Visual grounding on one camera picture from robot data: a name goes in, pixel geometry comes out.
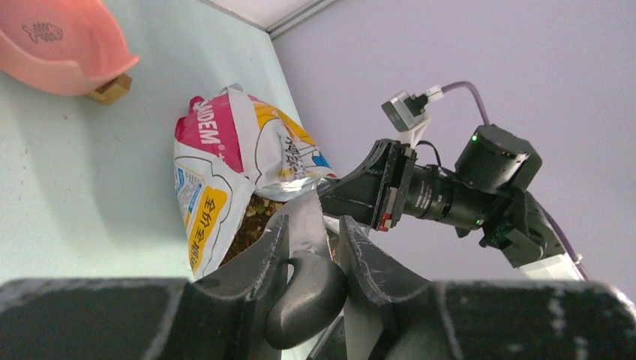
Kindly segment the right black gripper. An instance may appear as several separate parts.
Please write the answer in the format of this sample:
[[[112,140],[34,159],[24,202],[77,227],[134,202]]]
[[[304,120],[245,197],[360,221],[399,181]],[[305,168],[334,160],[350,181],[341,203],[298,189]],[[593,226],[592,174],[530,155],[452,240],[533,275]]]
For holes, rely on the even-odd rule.
[[[323,214],[349,215],[361,225],[388,232],[404,213],[416,160],[410,145],[377,140],[352,172],[319,188]]]

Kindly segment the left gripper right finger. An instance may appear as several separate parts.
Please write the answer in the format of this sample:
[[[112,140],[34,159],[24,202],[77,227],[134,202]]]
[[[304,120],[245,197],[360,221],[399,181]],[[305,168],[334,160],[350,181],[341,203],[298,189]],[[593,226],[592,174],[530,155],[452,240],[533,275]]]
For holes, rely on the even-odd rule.
[[[635,306],[602,283],[430,281],[340,219],[343,314],[311,359],[633,359]]]

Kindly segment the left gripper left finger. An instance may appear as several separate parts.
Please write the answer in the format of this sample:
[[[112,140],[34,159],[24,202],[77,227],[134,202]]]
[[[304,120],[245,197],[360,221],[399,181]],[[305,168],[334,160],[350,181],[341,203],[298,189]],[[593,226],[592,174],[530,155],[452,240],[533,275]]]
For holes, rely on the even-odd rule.
[[[287,284],[289,218],[190,282],[29,278],[1,287],[3,359],[279,359],[265,339]]]

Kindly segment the metal food scoop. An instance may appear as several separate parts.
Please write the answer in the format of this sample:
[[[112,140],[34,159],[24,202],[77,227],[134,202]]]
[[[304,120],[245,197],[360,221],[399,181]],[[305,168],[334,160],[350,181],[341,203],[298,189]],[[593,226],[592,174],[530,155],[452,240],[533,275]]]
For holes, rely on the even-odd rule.
[[[271,308],[265,339],[279,350],[314,338],[339,316],[347,299],[347,279],[332,259],[320,198],[308,191],[285,203],[268,220],[271,230],[286,221],[292,275]]]

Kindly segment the cat food bag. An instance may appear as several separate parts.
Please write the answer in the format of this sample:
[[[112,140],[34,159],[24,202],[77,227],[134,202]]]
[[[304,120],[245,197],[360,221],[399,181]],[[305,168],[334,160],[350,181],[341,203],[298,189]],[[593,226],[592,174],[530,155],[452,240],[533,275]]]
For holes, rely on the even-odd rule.
[[[252,196],[285,203],[335,175],[299,123],[238,83],[190,100],[175,124],[173,162],[196,279],[221,265]]]

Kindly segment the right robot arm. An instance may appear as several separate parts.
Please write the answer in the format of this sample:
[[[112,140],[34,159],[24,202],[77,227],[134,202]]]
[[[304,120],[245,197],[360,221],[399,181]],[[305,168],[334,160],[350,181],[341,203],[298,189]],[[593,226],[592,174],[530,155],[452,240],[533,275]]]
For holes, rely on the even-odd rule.
[[[416,146],[380,139],[351,173],[319,188],[325,215],[348,215],[386,232],[403,216],[480,230],[479,244],[502,253],[531,279],[585,281],[581,258],[556,221],[530,193],[542,159],[526,141],[496,125],[475,129],[454,169],[421,166]]]

